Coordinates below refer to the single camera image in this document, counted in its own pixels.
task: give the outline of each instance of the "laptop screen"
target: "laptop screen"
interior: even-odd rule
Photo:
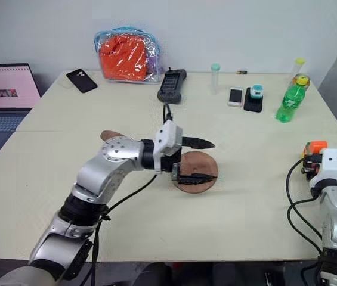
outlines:
[[[0,64],[0,111],[29,111],[39,99],[28,64]]]

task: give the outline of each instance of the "bottle cap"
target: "bottle cap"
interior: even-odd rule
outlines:
[[[306,62],[305,58],[296,58],[295,63],[296,64],[304,64]]]
[[[212,65],[211,65],[211,70],[212,70],[213,72],[218,72],[218,71],[220,70],[220,64],[218,64],[218,63],[212,64]]]
[[[307,85],[309,78],[307,76],[299,76],[297,78],[297,85]]]

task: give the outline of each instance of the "table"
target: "table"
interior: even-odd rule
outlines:
[[[159,176],[104,223],[98,261],[315,258],[312,246],[286,221],[285,177],[307,141],[326,139],[337,147],[337,134],[228,131],[213,137],[217,147],[207,151],[219,167],[214,187],[186,194],[173,186],[168,174]],[[9,139],[0,151],[0,258],[29,257],[80,166],[100,145],[98,132],[16,132]],[[152,175],[129,174],[109,205]],[[310,196],[299,169],[290,191],[294,200]],[[299,209],[320,225],[317,202]],[[306,227],[301,229],[311,235]]]
[[[81,94],[62,74],[0,151],[0,258],[27,259],[68,196],[79,168],[101,146],[100,132],[154,138],[162,124],[158,85],[110,84],[92,72],[99,88]],[[212,141],[206,150],[219,178],[203,194],[186,194],[169,174],[112,213],[104,223],[98,261],[292,260],[316,257],[288,225],[285,177],[306,142],[328,140],[337,148],[337,120],[315,86],[294,120],[273,116],[287,86],[285,74],[220,74],[219,93],[210,74],[188,74],[184,101],[172,105],[186,136]],[[262,113],[227,105],[228,88],[261,83]],[[110,202],[135,191],[152,171],[129,174]],[[294,199],[309,197],[299,172]],[[300,207],[320,225],[317,203]],[[307,228],[306,234],[314,237]]]
[[[103,129],[157,130],[162,122],[162,103],[156,94],[160,85],[132,85],[106,82],[99,71],[91,77],[98,88],[80,93],[62,73],[37,106],[23,120],[18,131],[102,131]],[[273,119],[288,85],[287,74],[219,75],[219,91],[211,92],[211,74],[189,73],[183,84],[183,103],[172,105],[174,120],[186,128],[198,120],[234,125],[237,129],[337,133],[337,120],[316,87],[311,84],[304,102],[290,123]],[[227,105],[229,87],[244,88],[261,83],[264,102],[261,113]]]

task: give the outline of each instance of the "silver robotic arm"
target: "silver robotic arm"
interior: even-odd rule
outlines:
[[[320,196],[322,254],[320,285],[337,286],[337,149],[325,148],[305,157],[303,171],[310,179],[311,194]]]
[[[106,140],[78,172],[70,195],[33,249],[29,265],[3,276],[0,285],[52,286],[75,278],[92,247],[90,236],[128,173],[151,169],[174,173],[172,179],[179,180],[182,146],[214,147],[209,141],[183,137],[182,129],[171,119],[165,120],[154,140],[136,141],[125,136]],[[196,175],[195,183],[190,176],[183,176],[184,184],[187,179],[188,184],[201,184],[214,178]]]

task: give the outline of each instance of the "gray floor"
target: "gray floor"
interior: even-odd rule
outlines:
[[[265,271],[281,271],[284,274],[287,286],[302,285],[299,276],[301,268],[314,263],[313,261],[304,262],[240,262],[236,263],[237,269],[244,280],[244,285],[266,285],[264,281]],[[0,277],[12,269],[26,265],[25,260],[0,259]],[[138,274],[148,263],[98,263],[97,265],[97,286],[109,285],[115,282],[125,281],[125,285],[132,285]],[[72,281],[64,281],[65,286],[78,286],[85,276],[89,264],[86,263],[79,276]],[[312,285],[313,272],[309,271],[306,275],[310,285]]]

